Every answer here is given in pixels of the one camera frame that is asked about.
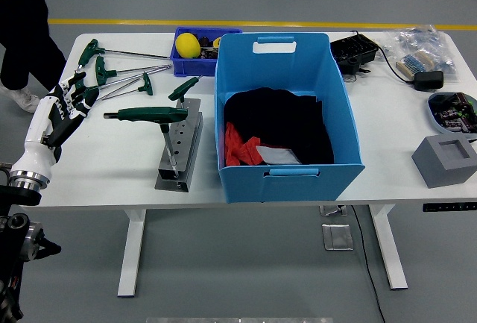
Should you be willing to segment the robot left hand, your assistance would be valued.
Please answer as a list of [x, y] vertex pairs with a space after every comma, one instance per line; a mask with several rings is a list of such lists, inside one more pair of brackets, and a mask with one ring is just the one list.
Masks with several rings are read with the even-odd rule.
[[40, 100], [25, 138], [24, 154], [10, 170], [11, 186], [36, 191], [48, 186], [61, 145], [79, 128], [98, 98], [99, 87], [86, 86], [85, 77], [84, 72], [73, 74]]

